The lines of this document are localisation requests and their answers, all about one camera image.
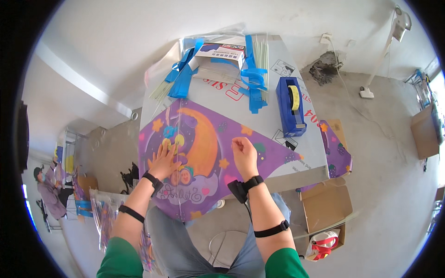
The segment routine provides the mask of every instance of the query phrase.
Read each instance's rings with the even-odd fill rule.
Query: person's left hand
[[[181,165],[180,161],[173,163],[173,155],[174,150],[176,149],[176,144],[171,146],[171,150],[168,152],[168,154],[167,148],[167,142],[164,145],[159,145],[158,155],[153,153],[153,164],[151,169],[148,171],[148,173],[160,181],[170,176],[173,171],[177,170]]]

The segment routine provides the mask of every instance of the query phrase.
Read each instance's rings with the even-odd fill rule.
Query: hand
[[[258,176],[258,169],[256,168],[258,154],[249,139],[245,137],[233,138],[232,149],[236,168],[243,177],[244,182],[254,176]]]
[[[170,176],[173,171],[178,169],[181,165],[181,162],[178,161],[173,163],[173,154],[176,149],[176,144],[171,146],[171,150],[167,154],[167,141],[164,144],[159,145],[158,155],[153,153],[153,165],[151,169],[148,171],[153,177],[162,181],[166,177]]]

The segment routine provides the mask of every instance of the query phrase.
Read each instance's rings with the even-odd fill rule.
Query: person in purple jacket
[[[53,184],[54,169],[57,166],[56,158],[51,162],[48,171],[44,175],[43,168],[34,169],[34,178],[37,181],[37,190],[42,195],[42,200],[51,215],[59,220],[66,215],[66,203],[68,196],[73,194],[73,189],[63,189],[60,182]]]

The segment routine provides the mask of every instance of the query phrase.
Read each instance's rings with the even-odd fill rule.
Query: black cap
[[[39,181],[37,179],[37,176],[40,174],[41,171],[42,171],[42,169],[39,167],[34,168],[34,178],[36,179],[36,181]]]

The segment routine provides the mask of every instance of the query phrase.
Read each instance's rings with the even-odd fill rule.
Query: tape dispenser
[[[296,77],[280,77],[276,88],[284,137],[302,136],[304,122],[303,98]]]

